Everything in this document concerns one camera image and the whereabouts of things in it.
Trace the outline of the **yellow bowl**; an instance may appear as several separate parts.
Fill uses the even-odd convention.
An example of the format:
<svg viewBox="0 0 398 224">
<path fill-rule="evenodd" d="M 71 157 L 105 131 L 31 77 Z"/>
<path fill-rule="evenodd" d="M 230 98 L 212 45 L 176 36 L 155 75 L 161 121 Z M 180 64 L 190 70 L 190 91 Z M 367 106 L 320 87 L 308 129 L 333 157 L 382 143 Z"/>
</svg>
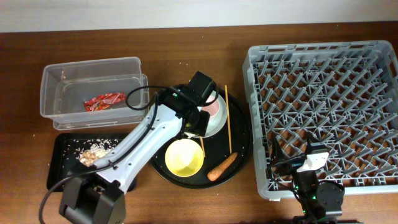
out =
<svg viewBox="0 0 398 224">
<path fill-rule="evenodd" d="M 174 141 L 165 152 L 165 165 L 178 177 L 195 175 L 204 163 L 204 153 L 201 146 L 191 139 Z"/>
</svg>

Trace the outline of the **orange carrot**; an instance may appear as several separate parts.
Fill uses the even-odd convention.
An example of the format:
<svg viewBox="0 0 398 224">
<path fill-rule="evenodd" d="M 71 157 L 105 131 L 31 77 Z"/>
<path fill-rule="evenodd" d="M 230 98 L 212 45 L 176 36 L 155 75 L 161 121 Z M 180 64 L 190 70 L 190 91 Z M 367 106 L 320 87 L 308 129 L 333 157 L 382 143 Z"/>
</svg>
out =
<svg viewBox="0 0 398 224">
<path fill-rule="evenodd" d="M 213 170 L 211 170 L 208 173 L 207 178 L 210 181 L 217 180 L 223 174 L 223 172 L 236 160 L 237 156 L 238 156 L 237 152 L 232 153 L 220 165 L 216 166 Z"/>
</svg>

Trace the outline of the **red strawberry cake wrapper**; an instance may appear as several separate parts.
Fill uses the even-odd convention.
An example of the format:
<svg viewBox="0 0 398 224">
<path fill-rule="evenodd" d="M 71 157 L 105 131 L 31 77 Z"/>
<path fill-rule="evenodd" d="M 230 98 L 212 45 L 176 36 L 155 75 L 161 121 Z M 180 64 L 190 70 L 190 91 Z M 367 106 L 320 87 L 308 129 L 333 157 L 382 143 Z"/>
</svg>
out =
<svg viewBox="0 0 398 224">
<path fill-rule="evenodd" d="M 124 93 L 105 93 L 83 103 L 86 111 L 102 111 L 126 99 Z"/>
</svg>

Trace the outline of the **white tissue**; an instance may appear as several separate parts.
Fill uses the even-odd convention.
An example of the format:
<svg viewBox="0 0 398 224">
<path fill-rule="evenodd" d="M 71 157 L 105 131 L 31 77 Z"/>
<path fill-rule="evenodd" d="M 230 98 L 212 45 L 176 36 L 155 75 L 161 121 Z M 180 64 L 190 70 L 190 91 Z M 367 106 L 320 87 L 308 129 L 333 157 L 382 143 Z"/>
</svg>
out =
<svg viewBox="0 0 398 224">
<path fill-rule="evenodd" d="M 189 133 L 189 132 L 184 132 L 184 135 L 186 138 L 191 139 L 191 138 L 201 138 L 200 135 L 195 134 L 195 133 Z"/>
</svg>

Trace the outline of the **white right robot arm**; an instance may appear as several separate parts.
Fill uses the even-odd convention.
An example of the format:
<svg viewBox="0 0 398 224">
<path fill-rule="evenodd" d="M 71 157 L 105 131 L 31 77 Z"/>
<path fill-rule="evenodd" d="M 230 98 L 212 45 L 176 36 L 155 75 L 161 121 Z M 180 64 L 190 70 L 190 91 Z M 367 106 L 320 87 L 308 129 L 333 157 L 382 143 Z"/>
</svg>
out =
<svg viewBox="0 0 398 224">
<path fill-rule="evenodd" d="M 269 178 L 283 186 L 277 178 L 291 176 L 292 186 L 286 187 L 301 204 L 303 215 L 293 218 L 294 223 L 337 223 L 342 215 L 345 187 L 331 180 L 319 180 L 316 171 L 328 159 L 327 147 L 313 137 L 307 138 L 304 153 L 287 157 L 278 140 L 272 138 L 271 163 L 266 172 Z"/>
</svg>

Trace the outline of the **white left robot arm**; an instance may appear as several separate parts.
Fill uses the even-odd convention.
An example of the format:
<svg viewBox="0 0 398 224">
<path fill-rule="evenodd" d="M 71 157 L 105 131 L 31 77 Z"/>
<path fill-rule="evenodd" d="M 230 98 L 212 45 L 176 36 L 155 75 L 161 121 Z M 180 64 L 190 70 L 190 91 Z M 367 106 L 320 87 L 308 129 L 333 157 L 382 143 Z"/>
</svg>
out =
<svg viewBox="0 0 398 224">
<path fill-rule="evenodd" d="M 204 136 L 210 115 L 201 108 L 218 93 L 216 83 L 196 72 L 187 84 L 160 86 L 146 117 L 111 152 L 89 167 L 73 166 L 65 178 L 59 213 L 71 223 L 122 223 L 125 195 L 139 171 L 169 140 Z"/>
</svg>

